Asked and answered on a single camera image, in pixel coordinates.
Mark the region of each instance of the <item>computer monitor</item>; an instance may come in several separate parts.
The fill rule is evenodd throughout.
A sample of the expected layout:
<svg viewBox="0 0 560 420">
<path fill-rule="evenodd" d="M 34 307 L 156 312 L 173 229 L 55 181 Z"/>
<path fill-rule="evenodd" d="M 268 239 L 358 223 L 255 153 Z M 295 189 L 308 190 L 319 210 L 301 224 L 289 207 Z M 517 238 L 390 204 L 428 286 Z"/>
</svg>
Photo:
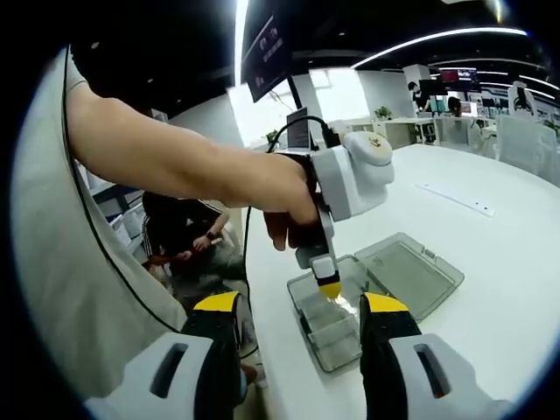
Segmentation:
<svg viewBox="0 0 560 420">
<path fill-rule="evenodd" d="M 441 80 L 432 80 L 432 79 L 420 80 L 420 90 L 422 91 L 422 95 L 447 96 L 447 90 L 445 90 L 444 83 L 442 83 Z"/>
<path fill-rule="evenodd" d="M 253 102 L 290 75 L 291 52 L 274 16 L 264 24 L 242 64 Z"/>
<path fill-rule="evenodd" d="M 440 70 L 440 75 L 441 81 L 447 90 L 455 92 L 480 92 L 479 76 L 476 69 Z"/>
<path fill-rule="evenodd" d="M 482 106 L 485 108 L 494 108 L 496 104 L 494 99 L 482 98 Z"/>
<path fill-rule="evenodd" d="M 307 108 L 301 108 L 286 117 L 286 122 L 291 123 L 300 116 L 307 115 Z M 288 127 L 288 149 L 305 149 L 309 150 L 311 146 L 311 138 L 309 133 L 309 120 L 296 122 Z"/>
</svg>

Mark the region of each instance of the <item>white ruler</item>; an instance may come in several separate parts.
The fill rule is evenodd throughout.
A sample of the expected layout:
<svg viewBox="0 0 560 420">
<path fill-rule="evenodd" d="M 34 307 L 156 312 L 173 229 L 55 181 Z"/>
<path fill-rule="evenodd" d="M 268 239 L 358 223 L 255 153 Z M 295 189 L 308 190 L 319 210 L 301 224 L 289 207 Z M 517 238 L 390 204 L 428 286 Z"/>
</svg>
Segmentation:
<svg viewBox="0 0 560 420">
<path fill-rule="evenodd" d="M 478 199 L 460 197 L 454 191 L 451 191 L 449 189 L 445 189 L 440 185 L 416 184 L 416 186 L 418 188 L 421 188 L 421 189 L 425 190 L 425 191 L 429 191 L 430 193 L 437 194 L 440 197 L 444 197 L 445 199 L 454 201 L 454 202 L 460 204 L 461 206 L 469 207 L 472 210 L 475 210 L 479 213 L 484 214 L 485 216 L 488 216 L 488 217 L 493 217 L 494 216 L 494 213 L 495 213 L 494 209 L 491 208 L 488 204 L 483 203 L 482 201 L 480 201 Z"/>
</svg>

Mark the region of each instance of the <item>clear plastic box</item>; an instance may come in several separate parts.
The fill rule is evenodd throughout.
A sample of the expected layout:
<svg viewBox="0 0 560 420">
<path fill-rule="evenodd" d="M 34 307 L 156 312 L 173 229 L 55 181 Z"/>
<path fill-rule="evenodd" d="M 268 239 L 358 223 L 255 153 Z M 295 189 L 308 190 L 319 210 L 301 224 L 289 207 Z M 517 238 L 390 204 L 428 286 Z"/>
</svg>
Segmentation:
<svg viewBox="0 0 560 420">
<path fill-rule="evenodd" d="M 399 233 L 338 260 L 342 292 L 328 299 L 310 272 L 288 282 L 299 321 L 326 372 L 361 356 L 360 296 L 365 291 L 403 302 L 421 321 L 465 276 L 422 244 Z"/>
<path fill-rule="evenodd" d="M 319 365 L 326 372 L 358 359 L 360 346 L 360 296 L 364 291 L 386 294 L 351 255 L 338 260 L 342 293 L 327 299 L 312 273 L 288 282 L 304 333 Z"/>
<path fill-rule="evenodd" d="M 403 302 L 416 321 L 431 314 L 465 275 L 404 233 L 355 254 L 389 295 Z"/>
</svg>

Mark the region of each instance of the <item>window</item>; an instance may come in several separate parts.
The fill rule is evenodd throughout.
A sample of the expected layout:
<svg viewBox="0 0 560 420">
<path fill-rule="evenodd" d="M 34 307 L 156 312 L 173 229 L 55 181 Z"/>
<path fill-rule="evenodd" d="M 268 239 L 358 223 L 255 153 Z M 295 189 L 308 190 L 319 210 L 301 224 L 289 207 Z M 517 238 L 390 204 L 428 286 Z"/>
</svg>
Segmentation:
<svg viewBox="0 0 560 420">
<path fill-rule="evenodd" d="M 311 70 L 323 119 L 327 122 L 369 116 L 360 76 L 351 68 Z"/>
<path fill-rule="evenodd" d="M 286 124 L 286 116 L 296 110 L 286 80 L 257 103 L 253 103 L 247 84 L 230 88 L 227 95 L 245 147 L 266 144 L 266 135 L 280 130 Z"/>
</svg>

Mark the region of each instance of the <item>seated person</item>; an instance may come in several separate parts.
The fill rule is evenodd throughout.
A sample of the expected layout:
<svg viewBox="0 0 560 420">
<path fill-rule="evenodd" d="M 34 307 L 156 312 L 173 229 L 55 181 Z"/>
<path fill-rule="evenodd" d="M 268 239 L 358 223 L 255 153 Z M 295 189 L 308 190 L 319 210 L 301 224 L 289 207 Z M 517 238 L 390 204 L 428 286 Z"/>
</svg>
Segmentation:
<svg viewBox="0 0 560 420">
<path fill-rule="evenodd" d="M 152 192 L 145 192 L 142 200 L 148 264 L 170 263 L 171 286 L 183 306 L 191 306 L 209 291 L 224 291 L 224 279 L 245 280 L 242 256 L 221 233 L 227 213 L 197 199 Z"/>
<path fill-rule="evenodd" d="M 409 91 L 412 92 L 412 101 L 416 104 L 418 112 L 431 112 L 430 97 L 424 94 L 414 81 L 409 83 Z"/>
<path fill-rule="evenodd" d="M 450 96 L 447 100 L 447 108 L 452 116 L 461 116 L 461 101 L 458 98 Z"/>
</svg>

